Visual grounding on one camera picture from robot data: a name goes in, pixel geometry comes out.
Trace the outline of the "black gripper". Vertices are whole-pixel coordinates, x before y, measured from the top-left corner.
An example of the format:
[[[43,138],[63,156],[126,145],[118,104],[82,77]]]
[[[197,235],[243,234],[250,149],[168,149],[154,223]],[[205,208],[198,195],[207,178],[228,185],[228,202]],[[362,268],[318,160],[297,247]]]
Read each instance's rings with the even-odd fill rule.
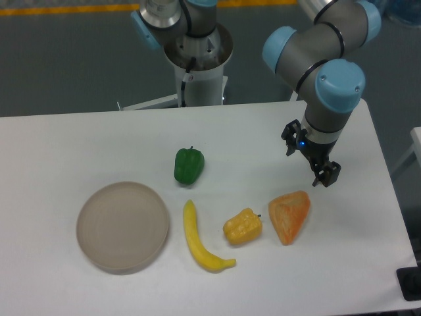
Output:
[[[299,150],[312,163],[312,186],[321,184],[325,188],[335,183],[341,172],[341,165],[329,160],[329,154],[339,136],[340,131],[328,133],[317,130],[306,118],[303,118],[301,123],[293,120],[281,133],[281,138],[287,146],[286,155],[290,156]]]

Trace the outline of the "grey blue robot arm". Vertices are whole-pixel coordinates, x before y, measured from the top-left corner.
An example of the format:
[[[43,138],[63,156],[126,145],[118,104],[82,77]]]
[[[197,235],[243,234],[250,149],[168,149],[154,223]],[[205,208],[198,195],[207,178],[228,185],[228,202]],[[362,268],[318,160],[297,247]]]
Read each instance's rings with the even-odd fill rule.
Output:
[[[306,102],[304,116],[287,124],[287,153],[307,159],[315,184],[332,185],[341,167],[331,161],[336,144],[366,80],[344,55],[375,38],[378,9],[367,1],[300,1],[312,20],[304,31],[282,26],[265,41],[262,58]],[[140,38],[163,49],[174,67],[178,105],[221,105],[223,70],[233,51],[230,33],[216,20],[215,1],[141,1],[131,14]]]

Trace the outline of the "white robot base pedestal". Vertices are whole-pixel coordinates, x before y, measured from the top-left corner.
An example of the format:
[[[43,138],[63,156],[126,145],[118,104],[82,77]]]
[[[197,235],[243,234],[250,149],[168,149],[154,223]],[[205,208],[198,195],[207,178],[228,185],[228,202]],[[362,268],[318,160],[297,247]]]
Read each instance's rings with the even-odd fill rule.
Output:
[[[164,46],[168,62],[174,68],[176,93],[121,108],[123,111],[202,107],[222,105],[228,77],[224,66],[233,52],[229,31],[216,24],[203,38],[184,35]]]

